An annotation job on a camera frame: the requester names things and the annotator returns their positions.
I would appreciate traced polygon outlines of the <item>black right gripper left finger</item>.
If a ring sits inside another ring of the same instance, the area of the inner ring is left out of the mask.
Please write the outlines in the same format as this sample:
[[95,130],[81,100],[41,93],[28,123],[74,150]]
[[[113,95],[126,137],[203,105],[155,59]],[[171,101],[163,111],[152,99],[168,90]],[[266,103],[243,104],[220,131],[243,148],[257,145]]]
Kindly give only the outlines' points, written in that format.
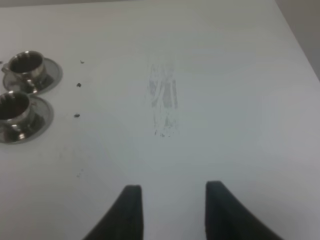
[[139,185],[124,187],[114,204],[85,236],[86,240],[142,240],[143,194]]

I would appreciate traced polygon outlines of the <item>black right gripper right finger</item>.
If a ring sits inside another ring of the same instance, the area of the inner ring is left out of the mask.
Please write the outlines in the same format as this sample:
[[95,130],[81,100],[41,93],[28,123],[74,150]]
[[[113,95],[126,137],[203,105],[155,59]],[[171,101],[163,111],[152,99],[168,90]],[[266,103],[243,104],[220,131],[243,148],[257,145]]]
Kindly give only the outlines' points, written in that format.
[[205,235],[208,240],[280,240],[221,181],[205,185]]

